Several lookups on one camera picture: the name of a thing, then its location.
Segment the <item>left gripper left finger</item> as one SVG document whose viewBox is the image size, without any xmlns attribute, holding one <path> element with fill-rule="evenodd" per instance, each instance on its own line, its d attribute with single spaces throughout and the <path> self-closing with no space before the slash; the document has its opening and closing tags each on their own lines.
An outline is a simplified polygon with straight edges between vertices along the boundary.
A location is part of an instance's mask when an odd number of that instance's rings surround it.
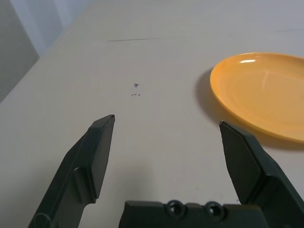
<svg viewBox="0 0 304 228">
<path fill-rule="evenodd" d="M 77 228 L 84 208 L 100 196 L 108 164 L 115 116 L 92 123 L 67 152 L 29 227 Z"/>
</svg>

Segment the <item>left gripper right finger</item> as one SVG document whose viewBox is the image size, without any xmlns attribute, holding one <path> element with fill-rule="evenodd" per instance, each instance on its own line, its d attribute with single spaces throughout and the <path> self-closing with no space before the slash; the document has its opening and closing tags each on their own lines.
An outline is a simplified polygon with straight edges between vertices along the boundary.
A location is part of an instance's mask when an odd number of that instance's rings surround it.
<svg viewBox="0 0 304 228">
<path fill-rule="evenodd" d="M 219 124 L 226 166 L 242 205 L 256 205 L 271 228 L 302 228 L 304 201 L 276 161 L 249 132 Z"/>
</svg>

